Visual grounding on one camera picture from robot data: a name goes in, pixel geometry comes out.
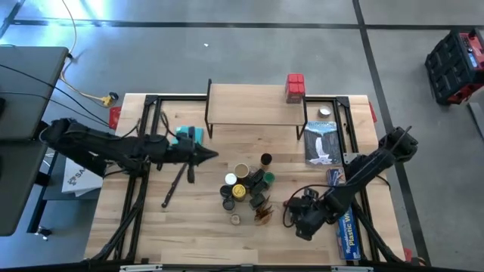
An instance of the yellow connector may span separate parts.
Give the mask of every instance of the yellow connector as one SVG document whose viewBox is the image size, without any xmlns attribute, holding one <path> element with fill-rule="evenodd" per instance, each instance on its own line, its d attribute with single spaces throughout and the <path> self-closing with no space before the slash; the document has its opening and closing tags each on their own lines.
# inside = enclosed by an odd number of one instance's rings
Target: yellow connector
<svg viewBox="0 0 484 272">
<path fill-rule="evenodd" d="M 118 101 L 118 99 L 118 94 L 114 92 L 110 92 L 109 96 L 101 97 L 101 101 L 103 102 L 103 105 L 105 107 L 113 106 Z"/>
</svg>

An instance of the blue box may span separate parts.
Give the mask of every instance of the blue box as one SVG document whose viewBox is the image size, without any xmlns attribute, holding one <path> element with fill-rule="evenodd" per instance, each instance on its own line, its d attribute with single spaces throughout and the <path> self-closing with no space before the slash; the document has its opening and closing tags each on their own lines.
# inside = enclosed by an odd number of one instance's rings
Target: blue box
<svg viewBox="0 0 484 272">
<path fill-rule="evenodd" d="M 189 126 L 183 125 L 181 127 L 175 128 L 175 134 L 178 134 L 180 132 L 184 132 L 188 135 L 188 128 Z M 203 140 L 203 128 L 195 128 L 195 143 L 201 145 Z M 177 144 L 178 140 L 173 137 L 172 139 L 172 144 Z"/>
<path fill-rule="evenodd" d="M 344 176 L 342 169 L 329 169 L 326 172 L 327 183 L 332 186 L 340 185 L 342 176 Z M 361 259 L 358 232 L 356 231 L 355 218 L 351 207 L 338 219 L 336 236 L 341 259 L 347 261 Z"/>
</svg>

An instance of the yellow lid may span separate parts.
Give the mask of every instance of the yellow lid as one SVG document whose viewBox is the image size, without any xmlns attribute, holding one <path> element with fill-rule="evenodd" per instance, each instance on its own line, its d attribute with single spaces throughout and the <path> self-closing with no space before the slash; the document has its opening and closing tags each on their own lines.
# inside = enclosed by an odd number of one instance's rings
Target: yellow lid
<svg viewBox="0 0 484 272">
<path fill-rule="evenodd" d="M 234 197 L 240 199 L 245 196 L 245 187 L 241 184 L 236 184 L 232 187 L 232 194 Z"/>
</svg>

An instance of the white cable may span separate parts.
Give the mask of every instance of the white cable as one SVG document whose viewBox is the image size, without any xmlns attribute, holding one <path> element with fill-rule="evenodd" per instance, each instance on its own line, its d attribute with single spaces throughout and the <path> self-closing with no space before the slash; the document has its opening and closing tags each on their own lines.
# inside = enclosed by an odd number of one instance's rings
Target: white cable
<svg viewBox="0 0 484 272">
<path fill-rule="evenodd" d="M 69 7 L 67 7 L 67 4 L 64 0 L 61 0 L 62 1 L 62 4 L 64 4 L 64 7 L 66 7 L 66 10 L 67 10 L 67 13 L 69 13 L 69 17 L 70 17 L 70 20 L 73 22 L 73 27 L 74 27 L 74 43 L 73 43 L 73 46 L 70 48 L 69 50 L 69 53 L 72 55 L 73 51 L 74 51 L 74 48 L 76 47 L 76 43 L 77 43 L 77 28 L 76 28 L 76 21 L 74 21 L 74 17 L 72 15 L 72 13 L 70 13 L 70 10 L 69 10 Z M 67 68 L 69 67 L 69 65 L 72 63 L 72 60 L 70 60 L 69 64 L 67 64 L 64 69 L 60 72 L 60 76 L 59 76 L 59 79 L 69 88 L 71 89 L 72 91 L 75 91 L 77 92 L 78 94 L 81 94 L 83 97 L 87 97 L 88 99 L 92 100 L 93 102 L 95 102 L 98 106 L 101 106 L 101 107 L 107 107 L 107 106 L 104 106 L 103 104 L 100 104 L 100 103 L 97 103 L 95 100 L 100 100 L 102 101 L 102 99 L 100 99 L 99 97 L 95 97 L 93 95 L 90 95 L 90 94 L 85 94 L 81 91 L 79 91 L 78 89 L 74 88 L 69 82 L 67 82 L 67 79 L 66 79 L 66 71 L 67 71 Z"/>
<path fill-rule="evenodd" d="M 77 28 L 76 28 L 76 22 L 74 22 L 74 17 L 73 15 L 70 13 L 70 10 L 69 8 L 67 7 L 67 4 L 64 0 L 62 0 L 62 4 L 64 4 L 64 7 L 66 7 L 67 9 L 67 12 L 69 13 L 69 16 L 70 16 L 70 19 L 73 21 L 73 26 L 74 26 L 74 43 L 73 43 L 73 46 L 70 48 L 69 50 L 69 53 L 73 53 L 74 51 L 74 48 L 76 47 L 76 43 L 77 43 Z"/>
</svg>

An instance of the wooden table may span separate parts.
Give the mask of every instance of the wooden table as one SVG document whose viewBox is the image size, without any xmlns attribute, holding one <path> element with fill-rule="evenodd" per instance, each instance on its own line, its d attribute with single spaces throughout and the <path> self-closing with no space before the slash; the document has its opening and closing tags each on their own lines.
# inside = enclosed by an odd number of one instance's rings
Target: wooden table
<svg viewBox="0 0 484 272">
<path fill-rule="evenodd" d="M 136 124 L 144 96 L 125 96 L 117 135 L 125 134 Z M 377 148 L 377 136 L 368 99 L 349 96 L 349 100 L 358 148 L 361 153 L 370 153 Z M 322 104 L 308 103 L 309 121 L 319 120 L 317 109 Z M 172 130 L 180 125 L 205 127 L 203 101 L 164 101 L 162 109 Z M 161 203 L 181 165 L 164 165 L 161 172 L 151 168 L 136 259 L 149 258 L 151 263 L 163 264 L 345 264 L 338 254 L 336 225 L 325 224 L 308 242 L 296 237 L 294 227 L 285 228 L 282 224 L 282 202 L 296 189 L 307 184 L 326 184 L 325 170 L 305 164 L 304 140 L 295 139 L 294 128 L 220 125 L 216 131 L 211 140 L 205 131 L 203 145 L 220 155 L 195 168 L 195 184 L 189 184 L 184 176 L 164 210 Z M 163 132 L 160 124 L 158 133 Z M 268 192 L 275 208 L 273 217 L 267 225 L 256 226 L 247 197 L 244 203 L 236 204 L 241 225 L 234 226 L 229 221 L 230 215 L 222 208 L 219 188 L 224 184 L 224 176 L 237 163 L 258 165 L 262 153 L 273 155 L 270 171 L 275 173 L 276 182 Z M 128 178 L 122 174 L 104 180 L 86 257 L 99 252 L 119 226 L 127 184 Z M 374 226 L 394 253 L 404 258 L 389 188 L 375 179 L 367 186 L 367 192 Z M 130 235 L 128 230 L 124 255 Z M 371 256 L 364 231 L 362 236 L 365 254 Z"/>
</svg>

